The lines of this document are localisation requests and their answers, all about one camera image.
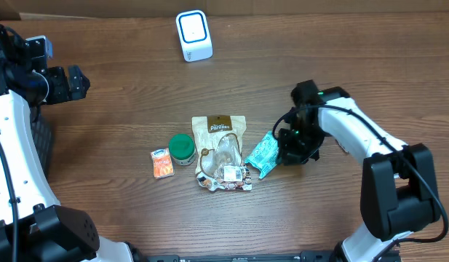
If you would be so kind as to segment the green lid jar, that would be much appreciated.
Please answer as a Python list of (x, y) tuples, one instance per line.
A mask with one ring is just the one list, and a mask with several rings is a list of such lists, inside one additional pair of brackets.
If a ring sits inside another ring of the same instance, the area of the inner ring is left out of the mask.
[(187, 166), (196, 159), (196, 147), (187, 134), (177, 134), (170, 139), (169, 152), (176, 164)]

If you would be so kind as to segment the teal wet wipes pack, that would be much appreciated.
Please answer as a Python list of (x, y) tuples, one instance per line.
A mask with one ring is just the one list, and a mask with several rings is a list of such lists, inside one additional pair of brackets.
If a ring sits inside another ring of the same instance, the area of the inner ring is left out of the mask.
[(277, 166), (278, 153), (277, 140), (268, 131), (245, 159), (245, 164), (256, 168), (260, 172), (259, 179), (263, 180)]

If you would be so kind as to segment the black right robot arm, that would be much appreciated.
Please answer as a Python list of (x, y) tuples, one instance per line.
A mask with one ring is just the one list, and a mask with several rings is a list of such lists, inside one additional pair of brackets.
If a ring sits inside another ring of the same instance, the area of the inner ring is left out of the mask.
[(448, 215), (424, 144), (409, 146), (381, 129), (341, 87), (319, 90), (308, 80), (295, 86), (291, 98), (294, 106), (281, 118), (289, 128), (272, 130), (277, 164), (318, 160), (325, 137), (331, 136), (362, 168), (361, 226), (331, 251), (301, 252), (301, 261), (400, 261), (397, 246), (419, 241), (412, 233), (442, 221), (442, 232), (426, 242), (447, 235)]

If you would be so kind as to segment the brown Pantree snack pouch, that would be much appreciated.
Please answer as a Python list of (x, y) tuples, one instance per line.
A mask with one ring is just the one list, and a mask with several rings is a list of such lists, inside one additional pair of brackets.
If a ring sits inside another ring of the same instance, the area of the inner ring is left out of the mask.
[(198, 152), (198, 184), (209, 191), (251, 191), (251, 174), (242, 157), (246, 118), (194, 116), (191, 124)]

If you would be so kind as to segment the orange Kleenex tissue pack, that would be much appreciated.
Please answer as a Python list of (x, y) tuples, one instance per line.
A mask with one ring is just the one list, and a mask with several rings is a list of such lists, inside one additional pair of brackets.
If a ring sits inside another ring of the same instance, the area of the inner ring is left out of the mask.
[(168, 148), (161, 148), (151, 152), (153, 174), (156, 179), (166, 178), (175, 174)]

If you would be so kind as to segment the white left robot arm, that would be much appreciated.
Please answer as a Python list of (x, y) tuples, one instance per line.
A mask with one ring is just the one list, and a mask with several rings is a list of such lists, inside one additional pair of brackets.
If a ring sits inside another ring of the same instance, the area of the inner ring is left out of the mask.
[(90, 88), (78, 66), (49, 67), (51, 56), (47, 37), (0, 24), (0, 261), (141, 261), (131, 244), (100, 236), (86, 212), (62, 206), (47, 182), (53, 137), (40, 109)]

